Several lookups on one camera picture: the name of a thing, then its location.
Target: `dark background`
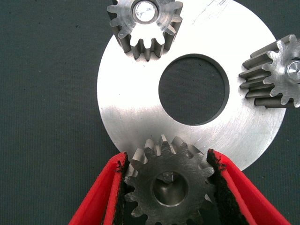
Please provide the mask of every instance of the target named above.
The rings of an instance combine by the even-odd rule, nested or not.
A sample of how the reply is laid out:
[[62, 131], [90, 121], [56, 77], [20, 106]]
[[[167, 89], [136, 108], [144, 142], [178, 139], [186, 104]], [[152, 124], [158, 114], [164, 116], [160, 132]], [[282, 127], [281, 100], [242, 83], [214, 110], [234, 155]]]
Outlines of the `dark background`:
[[[238, 2], [255, 12], [276, 38], [290, 33], [300, 37], [299, 0]], [[108, 159], [118, 153], [101, 122], [96, 95], [98, 67], [112, 36], [109, 4], [0, 1], [1, 225], [67, 224]], [[181, 74], [190, 77], [184, 83], [187, 92], [165, 105], [187, 123], [213, 115], [224, 91], [208, 63], [201, 73], [216, 82], [199, 82], [197, 63], [176, 62], [161, 82], [161, 95], [166, 95], [161, 98], [168, 99]], [[189, 107], [191, 99], [199, 104]], [[204, 112], [202, 104], [210, 104], [212, 111]], [[180, 106], [187, 106], [185, 113]], [[299, 115], [287, 111], [272, 145], [245, 170], [292, 224], [300, 222]]]

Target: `center hole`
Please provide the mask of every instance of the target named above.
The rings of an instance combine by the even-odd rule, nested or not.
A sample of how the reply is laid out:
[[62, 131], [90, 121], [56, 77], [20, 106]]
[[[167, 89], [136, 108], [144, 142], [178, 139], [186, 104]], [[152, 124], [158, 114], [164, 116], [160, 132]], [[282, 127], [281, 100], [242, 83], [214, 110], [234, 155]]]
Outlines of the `center hole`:
[[188, 55], [172, 62], [159, 82], [164, 110], [176, 121], [200, 125], [215, 119], [229, 95], [225, 71], [213, 59]]
[[158, 9], [151, 1], [139, 1], [133, 8], [133, 16], [139, 23], [149, 24], [157, 19]]
[[174, 207], [183, 202], [188, 194], [188, 184], [176, 172], [164, 172], [154, 181], [154, 196], [164, 206]]

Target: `red plastic jaw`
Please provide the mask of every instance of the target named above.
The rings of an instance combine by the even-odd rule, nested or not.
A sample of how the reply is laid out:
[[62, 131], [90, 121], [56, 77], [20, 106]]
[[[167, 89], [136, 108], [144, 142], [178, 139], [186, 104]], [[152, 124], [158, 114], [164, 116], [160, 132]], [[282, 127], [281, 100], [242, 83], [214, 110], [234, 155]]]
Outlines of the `red plastic jaw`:
[[69, 225], [114, 224], [119, 199], [123, 201], [119, 195], [126, 161], [126, 153], [120, 153], [109, 160]]
[[233, 200], [238, 206], [237, 210], [244, 217], [241, 221], [245, 219], [250, 225], [290, 224], [228, 157], [215, 150], [209, 150], [208, 162], [215, 168], [213, 177], [217, 186], [215, 197], [225, 224], [230, 224], [227, 220], [232, 221], [232, 217], [236, 216], [236, 212], [235, 215], [230, 215], [220, 210], [234, 208], [234, 202], [222, 198], [227, 191], [232, 193]]

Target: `spur gear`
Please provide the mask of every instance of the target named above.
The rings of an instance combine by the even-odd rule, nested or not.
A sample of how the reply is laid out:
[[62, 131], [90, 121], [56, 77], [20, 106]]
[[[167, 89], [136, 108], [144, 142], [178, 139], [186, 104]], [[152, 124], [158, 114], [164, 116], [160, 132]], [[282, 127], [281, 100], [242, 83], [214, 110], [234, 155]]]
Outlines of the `spur gear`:
[[162, 135], [160, 145], [148, 139], [143, 150], [136, 150], [125, 175], [125, 183], [135, 188], [125, 200], [138, 202], [131, 215], [146, 214], [146, 225], [184, 225], [189, 219], [202, 224], [199, 209], [212, 206], [214, 186], [207, 178], [213, 173], [204, 154], [181, 138], [169, 143]]
[[182, 22], [182, 2], [175, 0], [112, 0], [107, 8], [110, 26], [124, 52], [135, 59], [169, 50]]
[[251, 55], [243, 63], [247, 71], [240, 77], [247, 81], [246, 98], [269, 108], [300, 107], [300, 41], [295, 35], [280, 39]]

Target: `metal disc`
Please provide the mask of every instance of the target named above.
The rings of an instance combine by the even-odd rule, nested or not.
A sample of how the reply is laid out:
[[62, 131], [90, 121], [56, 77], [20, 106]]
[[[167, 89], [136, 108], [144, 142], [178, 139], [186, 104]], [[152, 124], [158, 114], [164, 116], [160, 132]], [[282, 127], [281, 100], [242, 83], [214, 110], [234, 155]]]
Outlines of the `metal disc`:
[[[180, 31], [168, 52], [147, 62], [125, 54], [115, 37], [101, 60], [97, 94], [101, 117], [113, 143], [129, 159], [137, 148], [162, 134], [180, 136], [200, 150], [224, 153], [240, 168], [256, 161], [276, 136], [285, 109], [266, 109], [245, 99], [239, 74], [250, 54], [275, 41], [268, 27], [233, 0], [181, 0]], [[198, 56], [213, 63], [223, 76], [226, 97], [217, 115], [205, 124], [181, 124], [164, 110], [158, 85], [174, 60]]]

